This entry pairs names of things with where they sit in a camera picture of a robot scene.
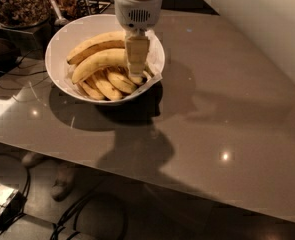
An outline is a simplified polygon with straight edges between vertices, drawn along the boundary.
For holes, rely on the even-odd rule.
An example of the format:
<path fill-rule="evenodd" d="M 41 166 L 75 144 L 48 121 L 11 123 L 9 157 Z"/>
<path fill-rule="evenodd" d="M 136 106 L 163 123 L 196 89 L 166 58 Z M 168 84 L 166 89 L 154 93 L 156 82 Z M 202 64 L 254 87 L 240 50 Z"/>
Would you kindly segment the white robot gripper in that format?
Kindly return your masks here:
<path fill-rule="evenodd" d="M 114 0 L 115 14 L 125 29 L 127 67 L 132 76 L 141 76 L 146 68 L 150 40 L 144 31 L 159 19 L 163 0 Z"/>

